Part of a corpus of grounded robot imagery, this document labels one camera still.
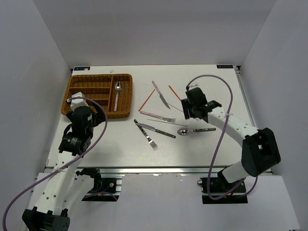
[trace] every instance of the knife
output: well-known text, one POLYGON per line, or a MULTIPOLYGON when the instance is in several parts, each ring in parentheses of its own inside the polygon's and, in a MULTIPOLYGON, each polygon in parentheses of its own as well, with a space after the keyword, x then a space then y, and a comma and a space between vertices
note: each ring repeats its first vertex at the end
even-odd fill
POLYGON ((149 130, 155 131, 155 132, 157 132, 157 133, 163 134, 163 135, 165 135, 165 136, 169 136, 169 137, 171 137, 171 138, 176 138, 176 136, 175 136, 175 135, 172 135, 172 134, 169 134, 169 133, 167 133, 167 132, 164 132, 164 131, 158 130, 158 129, 156 129, 156 128, 154 128, 154 127, 150 126, 150 125, 140 124, 140 123, 136 123, 136 125, 139 125, 139 126, 141 126, 141 127, 143 127, 143 128, 146 128, 146 129, 149 129, 149 130))
POLYGON ((163 101, 164 105, 165 105, 167 108, 170 109, 170 107, 169 107, 167 101, 166 101, 165 98, 163 97, 162 93, 160 92, 160 90, 158 89, 158 87, 156 86, 156 84, 154 83, 154 81, 152 81, 152 83, 153 83, 153 85, 154 85, 156 91, 158 92, 160 99, 163 101))

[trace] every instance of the red stick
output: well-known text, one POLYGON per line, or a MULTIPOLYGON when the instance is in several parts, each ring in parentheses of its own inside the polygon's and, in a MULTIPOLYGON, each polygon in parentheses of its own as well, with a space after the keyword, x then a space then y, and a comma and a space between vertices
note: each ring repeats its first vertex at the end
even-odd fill
POLYGON ((143 103, 143 105, 141 106, 141 108, 139 109, 139 111, 141 111, 141 109, 143 108, 143 106, 146 104, 146 102, 148 102, 149 98, 152 96, 152 94, 154 93, 155 89, 152 91, 152 93, 149 95, 149 97, 145 100, 145 102, 143 103))
POLYGON ((173 88, 169 85, 170 89, 173 91, 173 93, 176 95, 176 97, 181 101, 181 98, 178 96, 178 94, 173 90, 173 88))

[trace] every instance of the black handle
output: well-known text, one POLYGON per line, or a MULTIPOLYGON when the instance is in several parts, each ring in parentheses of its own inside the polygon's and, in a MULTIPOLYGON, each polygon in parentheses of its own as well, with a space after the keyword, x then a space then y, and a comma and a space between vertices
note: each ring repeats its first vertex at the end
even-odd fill
POLYGON ((139 127, 140 131, 144 134, 144 136, 147 137, 148 134, 146 134, 146 132, 143 130, 143 128, 142 128, 140 125, 137 125, 137 126, 139 127))
POLYGON ((164 132, 164 131, 161 131, 161 130, 158 130, 158 129, 155 129, 155 131, 158 132, 158 133, 160 133, 160 134, 163 134, 163 135, 165 135, 165 136, 169 136, 169 137, 171 137, 171 138, 176 138, 175 135, 172 135, 172 134, 170 134, 170 133, 167 133, 167 132, 164 132))
POLYGON ((216 131, 216 128, 203 128, 203 129, 194 129, 192 131, 216 131))

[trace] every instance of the cutlery tray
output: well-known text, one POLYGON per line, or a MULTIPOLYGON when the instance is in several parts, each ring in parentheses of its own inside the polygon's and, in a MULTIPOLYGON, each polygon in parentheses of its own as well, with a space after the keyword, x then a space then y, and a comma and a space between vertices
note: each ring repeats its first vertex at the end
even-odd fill
MULTIPOLYGON (((72 76, 67 83, 62 102, 63 115, 72 110, 66 100, 77 92, 82 92, 85 97, 95 100, 103 107, 110 119, 125 118, 130 114, 133 81, 129 74, 72 76), (114 112, 117 81, 121 81, 122 90, 119 92, 117 110, 114 112)), ((94 112, 97 112, 91 102, 87 101, 87 103, 94 112)))

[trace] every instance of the robotic arm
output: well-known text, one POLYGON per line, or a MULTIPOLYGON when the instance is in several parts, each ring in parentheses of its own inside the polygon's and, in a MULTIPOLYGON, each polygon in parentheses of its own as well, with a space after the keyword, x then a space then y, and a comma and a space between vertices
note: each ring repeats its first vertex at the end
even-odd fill
MULTIPOLYGON (((79 92, 72 97, 84 97, 79 92)), ((93 128, 105 121, 103 112, 95 104, 98 111, 91 110, 85 100, 74 99, 71 102, 72 112, 66 116, 72 122, 64 130, 62 142, 59 147, 57 163, 53 171, 81 155, 86 151, 93 137, 93 128)), ((33 209, 26 209, 23 221, 30 231, 66 231, 70 224, 71 215, 84 195, 91 190, 98 190, 101 186, 100 172, 94 168, 85 168, 79 175, 75 184, 68 188, 74 172, 81 163, 82 158, 70 164, 49 179, 48 184, 34 205, 33 209)))
MULTIPOLYGON (((227 113, 221 104, 207 102, 200 88, 188 90, 186 95, 187 99, 182 100, 185 119, 197 117, 223 130, 227 113)), ((247 176, 256 177, 280 162, 274 133, 269 128, 261 130, 229 115, 226 133, 242 147, 241 160, 218 173, 226 188, 247 176)))

